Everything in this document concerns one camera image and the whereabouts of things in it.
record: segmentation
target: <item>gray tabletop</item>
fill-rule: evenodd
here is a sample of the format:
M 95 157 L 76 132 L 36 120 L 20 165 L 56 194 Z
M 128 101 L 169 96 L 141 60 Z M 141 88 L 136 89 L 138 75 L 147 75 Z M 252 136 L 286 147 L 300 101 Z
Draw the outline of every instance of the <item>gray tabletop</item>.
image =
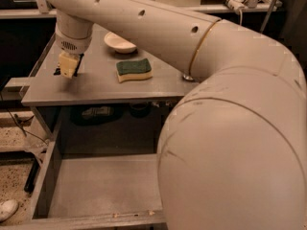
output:
M 178 70 L 141 49 L 128 55 L 115 53 L 104 43 L 107 30 L 97 25 L 93 30 L 93 39 L 85 52 L 78 76 L 72 80 L 54 76 L 60 53 L 60 48 L 54 43 L 31 81 L 22 100 L 24 105 L 111 104 L 173 99 L 184 96 L 197 85 L 183 80 Z M 150 61 L 153 77 L 149 80 L 119 83 L 116 63 L 142 58 Z

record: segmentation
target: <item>white shoe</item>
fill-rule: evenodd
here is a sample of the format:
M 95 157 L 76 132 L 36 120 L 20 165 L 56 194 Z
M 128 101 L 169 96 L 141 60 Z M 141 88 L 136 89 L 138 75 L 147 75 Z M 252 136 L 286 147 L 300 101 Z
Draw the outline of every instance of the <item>white shoe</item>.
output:
M 9 219 L 18 209 L 18 202 L 15 199 L 0 203 L 0 222 Z

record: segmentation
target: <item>white robotic arm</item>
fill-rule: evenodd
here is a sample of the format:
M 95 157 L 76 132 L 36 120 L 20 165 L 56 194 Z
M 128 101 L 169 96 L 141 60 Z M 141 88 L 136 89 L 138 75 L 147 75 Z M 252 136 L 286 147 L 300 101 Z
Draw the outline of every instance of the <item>white robotic arm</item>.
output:
M 170 114 L 158 178 L 170 230 L 302 230 L 306 83 L 284 46 L 148 0 L 49 0 L 57 43 L 83 53 L 97 23 L 201 84 Z

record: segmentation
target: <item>green scouring pad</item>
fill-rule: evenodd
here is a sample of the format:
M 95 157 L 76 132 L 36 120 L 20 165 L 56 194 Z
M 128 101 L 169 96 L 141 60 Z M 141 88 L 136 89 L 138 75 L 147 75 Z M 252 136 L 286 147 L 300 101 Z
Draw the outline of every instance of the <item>green scouring pad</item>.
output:
M 143 81 L 153 76 L 150 62 L 144 58 L 135 61 L 120 61 L 116 64 L 119 82 Z

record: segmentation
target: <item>white bowl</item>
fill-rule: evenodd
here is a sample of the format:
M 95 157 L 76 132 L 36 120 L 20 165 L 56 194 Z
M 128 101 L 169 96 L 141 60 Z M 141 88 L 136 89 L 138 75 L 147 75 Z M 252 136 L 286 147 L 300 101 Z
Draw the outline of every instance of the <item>white bowl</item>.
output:
M 136 46 L 129 41 L 126 41 L 123 37 L 120 37 L 114 33 L 108 33 L 105 36 L 105 43 L 108 47 L 111 47 L 116 52 L 121 54 L 128 54 L 136 49 Z

